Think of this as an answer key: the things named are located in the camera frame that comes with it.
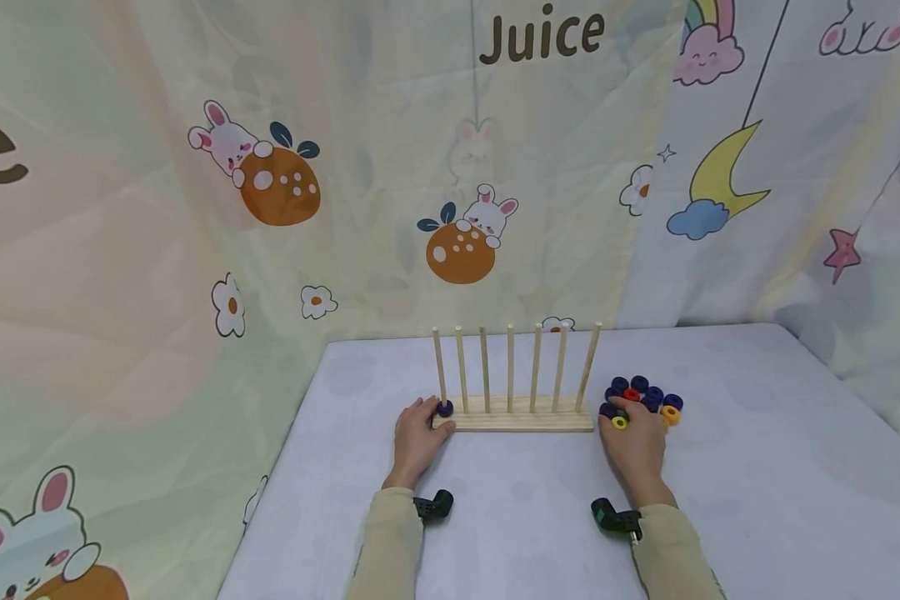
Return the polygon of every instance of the wooden base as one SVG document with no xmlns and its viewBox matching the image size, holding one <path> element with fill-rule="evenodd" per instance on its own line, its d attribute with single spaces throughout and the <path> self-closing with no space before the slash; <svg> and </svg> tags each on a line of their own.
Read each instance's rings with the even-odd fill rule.
<svg viewBox="0 0 900 600">
<path fill-rule="evenodd" d="M 530 412 L 530 397 L 513 398 L 513 412 L 507 412 L 506 396 L 490 397 L 490 412 L 483 411 L 482 394 L 469 393 L 470 412 L 463 411 L 460 397 L 449 398 L 454 412 L 449 418 L 433 416 L 433 427 L 440 423 L 456 421 L 457 431 L 593 431 L 593 418 L 587 405 L 575 412 L 576 398 L 560 396 L 557 412 L 551 412 L 553 397 L 537 396 L 534 411 Z"/>
</svg>

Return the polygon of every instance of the beige sleeve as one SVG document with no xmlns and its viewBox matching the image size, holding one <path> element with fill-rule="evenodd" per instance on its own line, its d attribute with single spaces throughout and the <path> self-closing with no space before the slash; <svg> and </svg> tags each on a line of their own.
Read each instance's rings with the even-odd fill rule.
<svg viewBox="0 0 900 600">
<path fill-rule="evenodd" d="M 377 492 L 363 524 L 363 546 L 347 600 L 413 600 L 423 522 L 413 491 L 390 487 Z"/>
<path fill-rule="evenodd" d="M 640 509 L 633 560 L 650 600 L 727 600 L 688 516 L 665 504 Z"/>
</svg>

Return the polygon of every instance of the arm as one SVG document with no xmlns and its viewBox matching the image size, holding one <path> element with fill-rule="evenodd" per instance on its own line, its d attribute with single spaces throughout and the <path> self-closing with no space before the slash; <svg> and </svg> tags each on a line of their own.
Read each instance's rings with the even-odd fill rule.
<svg viewBox="0 0 900 600">
<path fill-rule="evenodd" d="M 457 424 L 430 429 L 438 400 L 430 397 L 400 412 L 393 442 L 393 469 L 384 480 L 363 525 L 363 548 L 350 580 L 347 600 L 413 600 L 423 523 L 413 506 L 413 490 Z"/>
<path fill-rule="evenodd" d="M 627 411 L 629 425 L 616 429 L 601 416 L 600 437 L 607 458 L 640 511 L 642 541 L 633 549 L 640 579 L 650 600 L 726 600 L 703 556 L 700 537 L 677 506 L 660 476 L 666 447 L 663 420 L 640 402 L 610 398 Z"/>
</svg>

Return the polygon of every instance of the hand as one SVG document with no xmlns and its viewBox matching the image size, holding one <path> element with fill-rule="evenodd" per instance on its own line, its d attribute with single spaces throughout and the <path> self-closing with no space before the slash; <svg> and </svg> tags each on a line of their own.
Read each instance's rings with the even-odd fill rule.
<svg viewBox="0 0 900 600">
<path fill-rule="evenodd" d="M 382 488 L 417 488 L 420 475 L 430 467 L 443 443 L 457 429 L 453 421 L 437 429 L 430 428 L 430 418 L 437 411 L 439 400 L 431 396 L 407 406 L 396 419 L 393 436 L 393 469 Z"/>
<path fill-rule="evenodd" d="M 631 504 L 639 509 L 650 504 L 677 506 L 677 499 L 660 476 L 663 469 L 663 451 L 666 443 L 666 425 L 663 417 L 654 415 L 640 402 L 620 397 L 610 398 L 616 408 L 627 412 L 626 429 L 616 429 L 603 415 L 600 438 L 603 451 L 613 463 L 626 488 Z"/>
</svg>

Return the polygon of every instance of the rainbow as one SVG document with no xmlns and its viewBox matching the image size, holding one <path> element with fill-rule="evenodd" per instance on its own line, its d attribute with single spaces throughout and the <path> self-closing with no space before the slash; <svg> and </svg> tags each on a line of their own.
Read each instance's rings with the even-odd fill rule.
<svg viewBox="0 0 900 600">
<path fill-rule="evenodd" d="M 734 0 L 690 0 L 683 18 L 683 41 L 703 25 L 717 28 L 720 39 L 733 35 Z"/>
</svg>

